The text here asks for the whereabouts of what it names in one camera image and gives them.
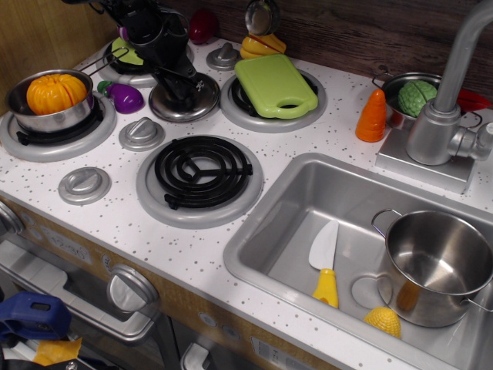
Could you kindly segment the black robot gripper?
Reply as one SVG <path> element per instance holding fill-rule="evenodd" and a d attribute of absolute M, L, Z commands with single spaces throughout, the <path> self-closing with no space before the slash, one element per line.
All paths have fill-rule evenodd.
<path fill-rule="evenodd" d="M 108 1 L 107 12 L 126 29 L 129 44 L 143 59 L 144 68 L 156 81 L 163 81 L 173 103 L 184 103 L 185 92 L 201 92 L 203 74 L 186 56 L 188 33 L 178 12 L 166 10 L 156 1 Z"/>

